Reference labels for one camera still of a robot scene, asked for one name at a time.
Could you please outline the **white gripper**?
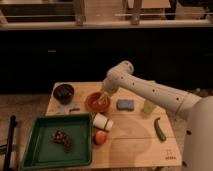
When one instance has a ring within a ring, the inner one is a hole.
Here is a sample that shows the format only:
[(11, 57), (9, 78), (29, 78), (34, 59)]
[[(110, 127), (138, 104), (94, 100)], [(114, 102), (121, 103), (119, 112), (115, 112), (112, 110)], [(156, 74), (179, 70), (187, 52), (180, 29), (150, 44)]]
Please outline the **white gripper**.
[(114, 94), (117, 92), (118, 87), (112, 84), (108, 79), (104, 79), (102, 83), (102, 90), (108, 94)]

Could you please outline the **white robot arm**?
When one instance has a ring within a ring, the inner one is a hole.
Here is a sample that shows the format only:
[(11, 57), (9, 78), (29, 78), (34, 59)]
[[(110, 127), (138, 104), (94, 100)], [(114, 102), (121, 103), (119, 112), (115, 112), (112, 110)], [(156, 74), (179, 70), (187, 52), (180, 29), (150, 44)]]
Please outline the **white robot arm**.
[(213, 171), (213, 96), (200, 97), (133, 76), (122, 61), (109, 69), (102, 90), (114, 94), (122, 87), (187, 121), (181, 171)]

